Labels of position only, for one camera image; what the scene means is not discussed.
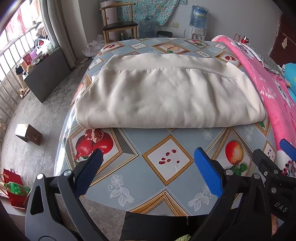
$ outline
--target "table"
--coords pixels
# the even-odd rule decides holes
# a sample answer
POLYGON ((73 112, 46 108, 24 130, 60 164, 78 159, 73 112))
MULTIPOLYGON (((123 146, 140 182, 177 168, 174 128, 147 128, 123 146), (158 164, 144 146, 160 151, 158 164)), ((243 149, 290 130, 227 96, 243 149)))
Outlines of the table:
POLYGON ((61 48, 40 62, 24 81, 42 103, 47 96, 70 74, 61 48))
MULTIPOLYGON (((241 149, 241 173, 259 172, 252 152, 261 149, 274 161, 275 141, 268 115, 260 123, 220 128, 86 130, 75 118, 75 103, 114 55, 175 53, 231 62, 246 73, 222 43, 178 38, 130 39, 106 44, 87 69, 65 117, 55 160, 55 175, 73 169, 93 148, 104 149, 104 162, 85 197, 121 210, 152 215, 208 214, 217 197, 208 189, 193 162, 196 148, 218 160, 223 168, 235 165, 231 152, 241 149)), ((237 195, 233 207, 240 201, 237 195)))

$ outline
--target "blue pillow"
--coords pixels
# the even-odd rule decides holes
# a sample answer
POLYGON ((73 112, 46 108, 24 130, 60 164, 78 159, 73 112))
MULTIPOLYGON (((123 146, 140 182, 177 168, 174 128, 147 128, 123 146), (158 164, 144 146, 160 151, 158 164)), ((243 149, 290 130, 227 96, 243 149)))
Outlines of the blue pillow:
POLYGON ((296 64, 288 63, 285 65, 285 79, 290 83, 291 89, 296 95, 296 64))
POLYGON ((288 91, 289 91, 290 96, 292 97, 292 99, 296 103, 296 95, 294 94, 294 92, 291 90, 290 87, 287 87, 287 88, 288 88, 288 91))

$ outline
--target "can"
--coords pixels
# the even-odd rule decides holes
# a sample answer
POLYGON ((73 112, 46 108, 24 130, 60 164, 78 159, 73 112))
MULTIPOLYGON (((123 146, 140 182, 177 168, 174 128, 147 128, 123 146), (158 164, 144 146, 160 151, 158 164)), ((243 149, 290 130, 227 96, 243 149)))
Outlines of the can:
POLYGON ((121 40, 121 41, 124 40, 124 33, 120 33, 120 40, 121 40))
POLYGON ((246 36, 243 36, 243 38, 241 39, 241 43, 247 44, 248 42, 249 42, 249 39, 246 36))

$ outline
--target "folded white blanket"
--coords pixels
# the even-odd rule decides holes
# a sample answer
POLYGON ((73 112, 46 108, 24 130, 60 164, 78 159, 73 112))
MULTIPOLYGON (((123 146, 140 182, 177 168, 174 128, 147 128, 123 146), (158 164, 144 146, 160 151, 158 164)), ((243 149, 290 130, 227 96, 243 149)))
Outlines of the folded white blanket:
POLYGON ((228 127, 264 117, 255 87, 233 64, 176 54, 114 55, 76 104, 88 129, 228 127))

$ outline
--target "trash can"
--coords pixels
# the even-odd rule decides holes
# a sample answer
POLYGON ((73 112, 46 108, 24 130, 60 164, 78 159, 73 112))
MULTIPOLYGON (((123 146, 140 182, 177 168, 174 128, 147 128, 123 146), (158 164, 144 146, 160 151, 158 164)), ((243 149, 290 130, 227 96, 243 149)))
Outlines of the trash can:
POLYGON ((157 31, 156 33, 157 38, 171 38, 172 36, 173 33, 168 31, 157 31))

